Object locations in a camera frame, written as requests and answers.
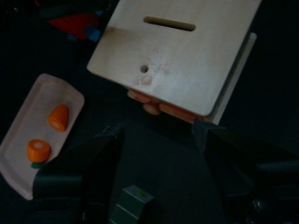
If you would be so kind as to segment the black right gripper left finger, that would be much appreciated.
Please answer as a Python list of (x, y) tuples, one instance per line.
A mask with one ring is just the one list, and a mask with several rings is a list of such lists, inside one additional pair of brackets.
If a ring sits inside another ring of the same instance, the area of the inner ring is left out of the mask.
[(34, 180), (32, 224), (107, 224), (124, 144), (120, 124), (66, 150)]

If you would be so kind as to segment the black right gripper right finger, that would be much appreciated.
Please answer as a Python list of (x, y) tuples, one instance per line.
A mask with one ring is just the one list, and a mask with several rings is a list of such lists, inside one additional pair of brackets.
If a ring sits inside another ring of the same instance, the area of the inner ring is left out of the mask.
[(194, 121), (229, 224), (299, 224), (299, 156), (225, 127)]

